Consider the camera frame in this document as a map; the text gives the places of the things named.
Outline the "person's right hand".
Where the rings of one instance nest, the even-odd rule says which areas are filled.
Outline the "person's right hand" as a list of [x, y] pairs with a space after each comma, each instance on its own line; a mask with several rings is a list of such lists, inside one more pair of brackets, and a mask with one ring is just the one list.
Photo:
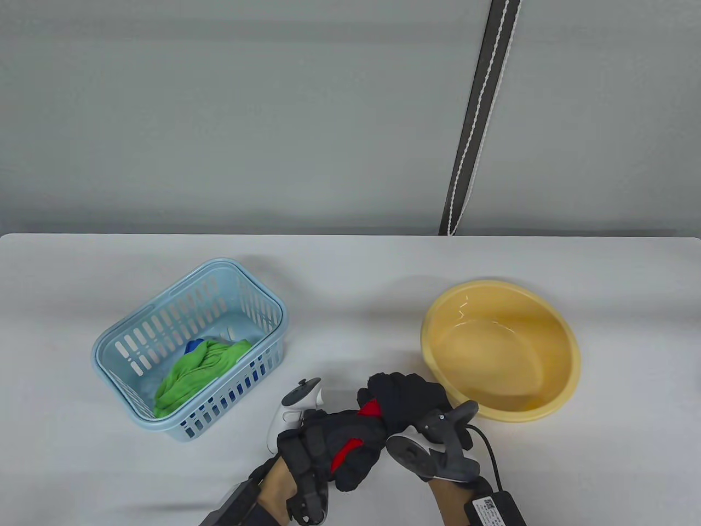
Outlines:
[[421, 421], [434, 411], [444, 414], [452, 411], [441, 384], [426, 381], [415, 373], [403, 375], [398, 371], [370, 376], [366, 387], [358, 391], [357, 401], [358, 415], [381, 419], [388, 435], [412, 426], [435, 444], [440, 443], [438, 437], [426, 431]]

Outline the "person's left hand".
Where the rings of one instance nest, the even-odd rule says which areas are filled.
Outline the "person's left hand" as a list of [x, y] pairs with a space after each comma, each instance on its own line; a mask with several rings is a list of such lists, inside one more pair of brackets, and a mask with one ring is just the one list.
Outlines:
[[283, 431], [278, 453], [298, 489], [306, 481], [332, 482], [338, 491], [358, 488], [376, 465], [388, 433], [383, 421], [358, 411], [313, 411], [301, 427]]

